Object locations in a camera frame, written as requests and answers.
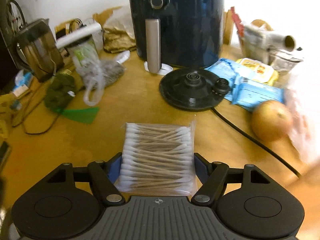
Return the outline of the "orange fruit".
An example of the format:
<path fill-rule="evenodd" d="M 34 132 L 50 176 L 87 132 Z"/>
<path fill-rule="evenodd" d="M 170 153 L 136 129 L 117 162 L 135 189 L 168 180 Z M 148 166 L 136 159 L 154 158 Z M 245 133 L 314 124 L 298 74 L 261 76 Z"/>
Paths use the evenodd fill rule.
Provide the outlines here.
<path fill-rule="evenodd" d="M 272 142 L 287 135 L 293 126 L 293 117 L 287 107 L 278 101 L 259 104 L 251 116 L 253 133 L 261 140 Z"/>

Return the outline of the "clear plastic bag of seeds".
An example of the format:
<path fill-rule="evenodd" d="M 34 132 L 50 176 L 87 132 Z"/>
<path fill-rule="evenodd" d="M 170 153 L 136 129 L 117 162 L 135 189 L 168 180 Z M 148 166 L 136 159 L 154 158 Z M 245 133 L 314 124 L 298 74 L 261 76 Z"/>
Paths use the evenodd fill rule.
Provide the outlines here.
<path fill-rule="evenodd" d="M 84 103 L 90 107 L 97 105 L 105 88 L 114 84 L 125 72 L 122 64 L 114 60 L 100 59 L 88 67 L 76 68 L 85 86 Z"/>

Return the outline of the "green net bag of nuts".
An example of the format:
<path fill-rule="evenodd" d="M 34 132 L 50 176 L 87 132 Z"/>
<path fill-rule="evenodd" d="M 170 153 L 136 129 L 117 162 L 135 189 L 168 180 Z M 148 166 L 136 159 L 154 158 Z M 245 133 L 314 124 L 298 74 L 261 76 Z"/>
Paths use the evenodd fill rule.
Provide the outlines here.
<path fill-rule="evenodd" d="M 59 73 L 56 74 L 52 83 L 47 87 L 44 105 L 52 112 L 69 120 L 91 124 L 95 120 L 99 108 L 66 109 L 75 96 L 76 85 L 74 77 L 67 73 Z"/>

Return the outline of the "bag of cotton swabs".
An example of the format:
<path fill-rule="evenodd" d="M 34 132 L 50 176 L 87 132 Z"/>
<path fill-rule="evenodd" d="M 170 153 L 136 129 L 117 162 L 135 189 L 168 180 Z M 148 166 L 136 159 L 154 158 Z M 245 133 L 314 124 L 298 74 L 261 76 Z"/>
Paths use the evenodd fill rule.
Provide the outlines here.
<path fill-rule="evenodd" d="M 194 160 L 195 122 L 188 126 L 127 123 L 119 191 L 191 196 L 197 189 Z"/>

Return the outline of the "yellow wipes pack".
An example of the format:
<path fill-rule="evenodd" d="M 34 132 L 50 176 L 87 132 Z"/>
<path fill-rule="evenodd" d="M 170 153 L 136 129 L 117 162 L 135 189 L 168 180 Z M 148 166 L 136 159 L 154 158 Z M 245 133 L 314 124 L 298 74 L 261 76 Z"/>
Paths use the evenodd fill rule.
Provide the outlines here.
<path fill-rule="evenodd" d="M 279 73 L 271 66 L 260 61 L 243 58 L 238 59 L 236 63 L 240 64 L 238 73 L 245 78 L 258 83 L 273 86 L 274 81 L 277 81 Z"/>

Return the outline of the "white long handheld device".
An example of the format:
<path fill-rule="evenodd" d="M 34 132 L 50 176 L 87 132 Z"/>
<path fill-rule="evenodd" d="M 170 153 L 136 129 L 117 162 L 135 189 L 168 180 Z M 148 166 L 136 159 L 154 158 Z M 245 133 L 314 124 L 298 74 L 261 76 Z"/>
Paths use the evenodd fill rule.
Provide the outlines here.
<path fill-rule="evenodd" d="M 84 37 L 95 34 L 101 30 L 102 30 L 102 28 L 99 23 L 93 23 L 93 24 L 87 25 L 85 27 L 82 27 L 80 29 L 77 29 L 74 32 L 72 32 L 64 37 L 59 38 L 56 41 L 55 45 L 56 45 L 57 49 L 61 49 L 61 48 L 64 48 L 64 47 L 84 38 Z"/>

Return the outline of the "stainless steel electric kettle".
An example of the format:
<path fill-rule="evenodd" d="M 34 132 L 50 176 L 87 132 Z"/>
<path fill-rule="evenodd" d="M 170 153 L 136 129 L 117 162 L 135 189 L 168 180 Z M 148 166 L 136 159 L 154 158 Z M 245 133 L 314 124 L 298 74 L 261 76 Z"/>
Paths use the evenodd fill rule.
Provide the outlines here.
<path fill-rule="evenodd" d="M 39 82 L 47 81 L 64 66 L 47 18 L 25 25 L 13 37 L 11 46 L 17 62 Z"/>

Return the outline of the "blue tissue box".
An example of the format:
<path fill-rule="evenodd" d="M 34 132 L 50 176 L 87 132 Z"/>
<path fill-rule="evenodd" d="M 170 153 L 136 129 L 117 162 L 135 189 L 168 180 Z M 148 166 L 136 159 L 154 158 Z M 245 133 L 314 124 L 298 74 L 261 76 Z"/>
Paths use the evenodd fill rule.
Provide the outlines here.
<path fill-rule="evenodd" d="M 24 94 L 29 91 L 32 80 L 33 75 L 31 72 L 20 70 L 15 77 L 15 87 L 12 90 L 14 96 L 16 96 L 16 98 L 24 96 Z"/>

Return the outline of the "white tub with green label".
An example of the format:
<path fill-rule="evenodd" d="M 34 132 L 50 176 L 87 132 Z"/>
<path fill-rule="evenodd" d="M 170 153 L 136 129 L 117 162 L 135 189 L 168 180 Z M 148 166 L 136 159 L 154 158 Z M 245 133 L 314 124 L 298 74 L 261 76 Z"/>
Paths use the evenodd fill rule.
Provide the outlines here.
<path fill-rule="evenodd" d="M 66 47 L 76 68 L 88 67 L 99 61 L 99 55 L 92 35 L 75 41 Z"/>

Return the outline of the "bicycle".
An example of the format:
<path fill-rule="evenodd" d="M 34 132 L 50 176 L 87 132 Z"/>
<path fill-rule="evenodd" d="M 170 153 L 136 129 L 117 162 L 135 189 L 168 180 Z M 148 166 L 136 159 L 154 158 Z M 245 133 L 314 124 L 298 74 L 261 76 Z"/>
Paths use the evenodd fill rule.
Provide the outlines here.
<path fill-rule="evenodd" d="M 22 9 L 15 0 L 7 1 L 5 6 L 5 16 L 8 26 L 14 35 L 27 25 Z"/>

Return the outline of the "glass bowl with clutter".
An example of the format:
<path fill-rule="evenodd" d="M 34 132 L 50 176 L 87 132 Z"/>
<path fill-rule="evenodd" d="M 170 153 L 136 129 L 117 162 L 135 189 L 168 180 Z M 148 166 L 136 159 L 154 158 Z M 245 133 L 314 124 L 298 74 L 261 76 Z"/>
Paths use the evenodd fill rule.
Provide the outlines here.
<path fill-rule="evenodd" d="M 304 61 L 301 48 L 291 35 L 274 31 L 263 20 L 244 24 L 235 8 L 230 8 L 243 55 L 271 66 L 280 74 L 286 74 Z"/>

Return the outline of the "yellow plastic bag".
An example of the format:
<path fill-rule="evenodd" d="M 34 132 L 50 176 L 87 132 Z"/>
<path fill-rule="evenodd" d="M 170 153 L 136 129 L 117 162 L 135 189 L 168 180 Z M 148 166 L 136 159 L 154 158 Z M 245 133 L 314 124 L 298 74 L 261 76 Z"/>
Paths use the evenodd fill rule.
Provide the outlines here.
<path fill-rule="evenodd" d="M 8 139 L 12 130 L 13 110 L 10 106 L 16 100 L 16 96 L 10 92 L 8 94 L 1 95 L 1 138 Z"/>

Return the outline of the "black kettle base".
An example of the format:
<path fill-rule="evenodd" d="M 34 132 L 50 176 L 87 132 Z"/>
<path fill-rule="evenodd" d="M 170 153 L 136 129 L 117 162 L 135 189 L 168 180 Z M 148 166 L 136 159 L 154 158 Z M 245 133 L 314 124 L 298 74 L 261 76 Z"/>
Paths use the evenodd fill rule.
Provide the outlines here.
<path fill-rule="evenodd" d="M 166 103 L 192 112 L 216 107 L 229 91 L 228 80 L 204 69 L 174 70 L 159 83 L 159 92 Z"/>

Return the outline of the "black smartphone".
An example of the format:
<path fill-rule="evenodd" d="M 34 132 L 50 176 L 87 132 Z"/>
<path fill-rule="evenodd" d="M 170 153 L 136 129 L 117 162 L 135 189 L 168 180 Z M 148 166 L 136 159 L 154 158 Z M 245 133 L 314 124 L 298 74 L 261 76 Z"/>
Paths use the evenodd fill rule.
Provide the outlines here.
<path fill-rule="evenodd" d="M 2 172 L 8 157 L 10 156 L 12 147 L 6 142 L 3 141 L 0 148 L 0 171 Z"/>

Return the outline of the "dark blue air fryer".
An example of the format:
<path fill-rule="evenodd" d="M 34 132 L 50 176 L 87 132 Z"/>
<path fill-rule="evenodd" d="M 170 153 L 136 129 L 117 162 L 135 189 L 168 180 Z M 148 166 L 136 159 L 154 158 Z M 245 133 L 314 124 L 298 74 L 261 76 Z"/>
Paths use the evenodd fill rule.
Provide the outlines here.
<path fill-rule="evenodd" d="M 130 0 L 138 56 L 148 71 L 162 64 L 206 68 L 220 57 L 223 0 Z"/>

